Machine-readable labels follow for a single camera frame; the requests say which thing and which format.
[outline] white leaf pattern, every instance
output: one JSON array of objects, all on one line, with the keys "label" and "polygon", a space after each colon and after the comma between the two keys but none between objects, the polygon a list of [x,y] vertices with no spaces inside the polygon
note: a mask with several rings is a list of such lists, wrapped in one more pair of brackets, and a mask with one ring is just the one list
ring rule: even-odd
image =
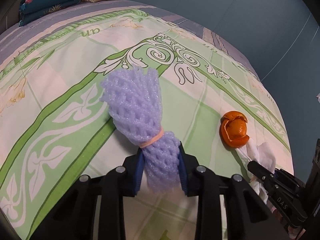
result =
[{"label": "white leaf pattern", "polygon": [[17,194],[17,182],[15,173],[10,178],[9,184],[7,186],[7,194],[9,200],[6,197],[3,197],[0,202],[0,208],[4,211],[5,214],[8,214],[12,220],[15,220],[18,217],[17,211],[13,208],[13,198]]},{"label": "white leaf pattern", "polygon": [[97,102],[89,103],[91,99],[97,96],[98,89],[97,84],[94,83],[85,93],[80,97],[83,100],[82,104],[78,102],[72,102],[66,107],[54,120],[56,123],[63,123],[73,115],[73,120],[80,121],[85,119],[91,114],[91,110],[87,107],[95,105]]},{"label": "white leaf pattern", "polygon": [[29,194],[30,199],[33,201],[35,196],[38,194],[42,184],[45,180],[45,173],[43,170],[43,164],[47,164],[51,169],[55,169],[65,155],[71,150],[71,147],[56,146],[54,147],[47,157],[37,157],[36,152],[30,155],[28,161],[28,171],[34,174],[29,182]]}]

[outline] orange fruit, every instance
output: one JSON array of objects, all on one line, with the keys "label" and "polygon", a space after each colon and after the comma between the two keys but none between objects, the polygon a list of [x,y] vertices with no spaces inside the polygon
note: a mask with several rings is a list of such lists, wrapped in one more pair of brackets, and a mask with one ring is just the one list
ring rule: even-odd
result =
[{"label": "orange fruit", "polygon": [[227,112],[223,117],[220,132],[223,140],[232,148],[245,145],[249,136],[247,135],[247,118],[238,111]]}]

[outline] green patterned sheet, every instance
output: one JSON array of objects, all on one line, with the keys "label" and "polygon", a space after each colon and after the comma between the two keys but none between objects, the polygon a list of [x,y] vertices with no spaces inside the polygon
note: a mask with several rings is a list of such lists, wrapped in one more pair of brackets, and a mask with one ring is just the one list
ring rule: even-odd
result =
[{"label": "green patterned sheet", "polygon": [[[81,174],[104,175],[136,153],[99,101],[105,76],[132,64],[158,70],[162,126],[202,165],[246,176],[219,136],[223,114],[237,110],[249,120],[247,134],[268,141],[277,167],[292,172],[279,109],[241,63],[139,9],[92,16],[40,39],[0,73],[0,207],[23,240]],[[194,239],[197,198],[180,188],[155,195],[143,177],[124,207],[127,239]]]}]

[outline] gray bed sheet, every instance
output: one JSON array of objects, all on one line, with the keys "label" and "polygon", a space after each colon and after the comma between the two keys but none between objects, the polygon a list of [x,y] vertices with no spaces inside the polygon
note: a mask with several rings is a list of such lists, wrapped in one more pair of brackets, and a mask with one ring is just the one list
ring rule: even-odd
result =
[{"label": "gray bed sheet", "polygon": [[[36,36],[38,33],[44,31],[45,29],[53,26],[55,23],[90,12],[127,6],[145,6],[145,4],[129,0],[102,1],[99,3],[82,3],[46,15],[23,27],[19,27],[18,24],[15,24],[14,26],[12,26],[0,35],[0,71],[3,70],[4,66],[2,65],[2,63],[8,56],[12,55],[12,53],[14,53],[22,44],[25,44],[32,37]],[[159,17],[163,20],[172,22],[178,25],[180,28],[183,28],[195,34],[204,41],[213,44],[217,49],[223,50],[233,59],[240,62],[259,79],[257,73],[250,65],[248,59],[239,50],[237,50],[235,47],[233,47],[230,43],[225,41],[216,33],[182,16],[179,16],[177,14],[168,12],[157,7],[141,8],[141,10],[145,11],[146,13],[154,17]],[[64,26],[54,29],[52,32],[56,32],[62,28],[64,28]]]}]

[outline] silver screw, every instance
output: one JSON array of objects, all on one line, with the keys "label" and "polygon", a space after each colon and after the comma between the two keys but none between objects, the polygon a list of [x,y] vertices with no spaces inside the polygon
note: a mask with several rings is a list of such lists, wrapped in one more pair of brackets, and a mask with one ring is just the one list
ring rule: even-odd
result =
[{"label": "silver screw", "polygon": [[124,172],[125,172],[125,167],[124,167],[124,166],[118,166],[118,167],[116,167],[116,172],[118,172],[118,173],[124,173]]},{"label": "silver screw", "polygon": [[204,173],[207,169],[206,169],[204,166],[199,165],[199,166],[196,168],[196,170],[197,170],[198,172],[200,172],[200,173]]},{"label": "silver screw", "polygon": [[88,179],[89,179],[88,175],[81,175],[80,178],[79,178],[79,181],[86,182],[86,181],[88,181]]},{"label": "silver screw", "polygon": [[242,181],[242,176],[239,175],[239,174],[235,174],[235,175],[233,175],[232,177],[233,177],[233,179],[234,179],[235,181],[237,181],[237,182]]}]

